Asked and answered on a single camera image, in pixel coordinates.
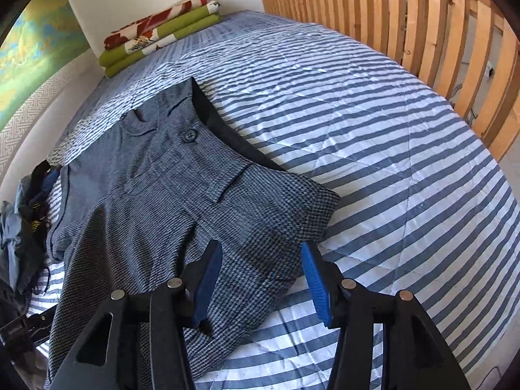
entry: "red and white folded fabric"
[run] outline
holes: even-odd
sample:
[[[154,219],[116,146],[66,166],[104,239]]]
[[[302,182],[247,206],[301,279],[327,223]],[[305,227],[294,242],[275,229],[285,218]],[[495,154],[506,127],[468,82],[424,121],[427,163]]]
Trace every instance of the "red and white folded fabric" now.
[[[193,8],[205,6],[206,4],[207,0],[181,0],[159,13],[152,14],[146,18],[137,20],[134,23],[130,23],[119,31],[111,32],[105,39],[105,49],[112,50],[113,48],[124,44],[126,41],[137,38],[143,33],[151,31],[170,19],[189,12]]]

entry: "black button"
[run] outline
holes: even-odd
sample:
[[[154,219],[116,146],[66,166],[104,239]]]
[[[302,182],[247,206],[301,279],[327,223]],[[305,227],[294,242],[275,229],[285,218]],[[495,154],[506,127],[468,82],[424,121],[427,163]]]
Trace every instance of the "black button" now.
[[[186,130],[183,133],[183,141],[184,142],[193,142],[197,138],[197,131],[193,129]]]

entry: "blue and white striped sheet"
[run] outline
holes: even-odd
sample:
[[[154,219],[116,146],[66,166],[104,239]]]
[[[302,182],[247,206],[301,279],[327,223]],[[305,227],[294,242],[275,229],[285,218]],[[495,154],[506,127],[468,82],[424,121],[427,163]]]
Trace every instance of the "blue and white striped sheet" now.
[[[371,290],[410,289],[464,372],[475,369],[518,307],[520,211],[497,163],[446,100],[339,33],[241,12],[104,80],[49,161],[70,162],[121,113],[189,76],[260,151],[341,196],[320,243],[324,257]],[[60,198],[58,184],[53,220]],[[50,289],[33,297],[31,312],[58,301],[63,276],[62,264],[51,266]],[[319,323],[300,277],[197,388],[323,389],[338,334]],[[382,350],[376,326],[372,388]]]

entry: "silver screw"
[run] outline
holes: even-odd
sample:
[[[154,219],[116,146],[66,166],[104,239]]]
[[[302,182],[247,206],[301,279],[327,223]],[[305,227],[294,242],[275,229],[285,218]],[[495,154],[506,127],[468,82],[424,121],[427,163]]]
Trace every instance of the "silver screw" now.
[[[168,280],[167,285],[170,289],[176,289],[176,288],[180,288],[183,285],[183,281],[178,278],[174,278],[174,279]]]
[[[125,291],[121,290],[121,289],[114,290],[110,294],[110,297],[112,298],[112,300],[118,301],[119,299],[122,299],[123,297],[125,297]]]
[[[341,286],[343,286],[344,289],[352,290],[356,287],[356,282],[352,279],[344,279],[341,281]]]
[[[399,292],[399,297],[403,300],[403,301],[411,301],[413,299],[413,293],[409,290],[401,290]]]

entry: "green folded fabric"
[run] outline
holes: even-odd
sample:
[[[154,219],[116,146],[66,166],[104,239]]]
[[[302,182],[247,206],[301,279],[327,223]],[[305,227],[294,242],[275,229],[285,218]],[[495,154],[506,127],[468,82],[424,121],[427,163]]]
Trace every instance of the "green folded fabric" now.
[[[128,66],[131,66],[135,62],[146,57],[148,54],[152,54],[153,52],[155,52],[161,48],[164,48],[165,46],[167,46],[171,43],[174,43],[175,41],[179,41],[180,39],[185,38],[186,36],[192,35],[195,32],[201,31],[207,27],[215,25],[219,21],[220,21],[220,16],[215,13],[215,14],[211,14],[211,15],[207,16],[204,19],[199,20],[198,22],[193,23],[193,25],[186,26],[186,27],[172,33],[171,35],[168,35],[167,37],[160,39],[156,43],[146,46],[145,48],[143,48],[139,51],[136,51],[135,53],[132,53],[129,56],[125,57],[124,59],[107,67],[105,69],[105,76],[108,78],[114,77],[121,70],[127,68]]]
[[[129,54],[135,53],[146,46],[156,43],[161,38],[167,37],[173,32],[192,25],[201,19],[207,18],[210,14],[217,13],[219,7],[220,4],[218,2],[210,1],[207,5],[195,8],[177,18],[168,20],[155,29],[145,32],[141,36],[131,39],[124,44],[117,46],[113,50],[105,50],[99,57],[99,65],[102,67],[109,67],[119,60],[124,59]]]

